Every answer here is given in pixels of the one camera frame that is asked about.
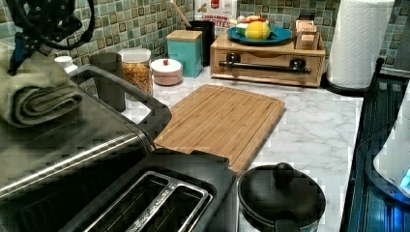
paper towel roll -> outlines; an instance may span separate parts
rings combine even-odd
[[[343,0],[329,57],[328,80],[351,89],[370,85],[395,0]]]

teal plate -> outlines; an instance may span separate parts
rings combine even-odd
[[[270,26],[271,36],[265,41],[248,40],[246,37],[239,33],[236,33],[236,28],[229,28],[226,33],[228,34],[229,40],[247,45],[270,45],[270,44],[281,44],[292,37],[292,32],[281,27]]]

teal canister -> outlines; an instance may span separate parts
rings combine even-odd
[[[166,36],[168,56],[179,61],[185,77],[198,77],[202,66],[202,32],[175,30]]]

folded towel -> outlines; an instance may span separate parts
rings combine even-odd
[[[0,117],[25,128],[60,117],[78,107],[82,100],[76,84],[70,81],[51,57],[35,52],[7,74],[14,48],[0,43]]]

cutting board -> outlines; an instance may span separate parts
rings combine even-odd
[[[277,124],[284,101],[244,90],[203,85],[171,107],[172,119],[156,144],[189,154],[193,150],[229,159],[246,170]]]

